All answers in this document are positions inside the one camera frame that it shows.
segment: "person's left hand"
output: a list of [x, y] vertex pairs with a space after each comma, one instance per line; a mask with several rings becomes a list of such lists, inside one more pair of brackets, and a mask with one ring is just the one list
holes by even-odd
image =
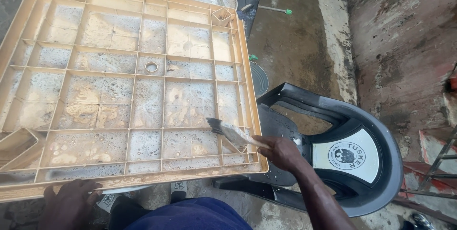
[[44, 190], [46, 207], [38, 223], [38, 230], [74, 230], [87, 222], [90, 210], [102, 191], [101, 184], [91, 180], [76, 179], [66, 183], [56, 195], [53, 187]]

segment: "circular hole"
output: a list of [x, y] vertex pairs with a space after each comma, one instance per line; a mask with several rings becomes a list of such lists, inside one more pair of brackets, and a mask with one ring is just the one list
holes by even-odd
[[145, 67], [146, 70], [149, 71], [149, 72], [154, 72], [154, 71], [156, 71], [156, 70], [159, 68], [159, 67], [157, 66], [157, 63], [152, 62], [152, 61], [146, 63], [146, 65], [145, 65], [144, 67]]

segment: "hand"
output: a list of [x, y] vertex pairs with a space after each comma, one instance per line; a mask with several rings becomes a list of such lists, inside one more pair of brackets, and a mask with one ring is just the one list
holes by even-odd
[[38, 223], [38, 230], [74, 230], [87, 222], [90, 210], [102, 191], [88, 192], [102, 187], [91, 180], [76, 179], [66, 183], [56, 195], [53, 187], [44, 190], [46, 207]]
[[295, 143], [287, 138], [260, 135], [253, 135], [252, 138], [271, 147], [270, 149], [259, 147], [257, 151], [282, 170], [292, 172], [303, 162], [308, 164]]

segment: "tusker logo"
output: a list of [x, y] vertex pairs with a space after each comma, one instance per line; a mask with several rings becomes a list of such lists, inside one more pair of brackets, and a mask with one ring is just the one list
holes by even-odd
[[328, 151], [328, 160], [339, 169], [351, 170], [362, 166], [365, 162], [365, 151], [354, 143], [340, 142]]

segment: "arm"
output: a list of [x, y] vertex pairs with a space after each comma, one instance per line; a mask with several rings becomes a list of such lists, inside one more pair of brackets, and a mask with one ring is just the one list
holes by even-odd
[[253, 138], [271, 147], [270, 150], [259, 148], [261, 155], [297, 179], [314, 229], [357, 229], [311, 165], [302, 157], [294, 142], [283, 137], [255, 135]]
[[63, 185], [55, 194], [53, 187], [44, 190], [46, 207], [38, 223], [38, 230], [76, 230], [87, 223], [89, 212], [102, 191], [90, 180], [76, 179]]

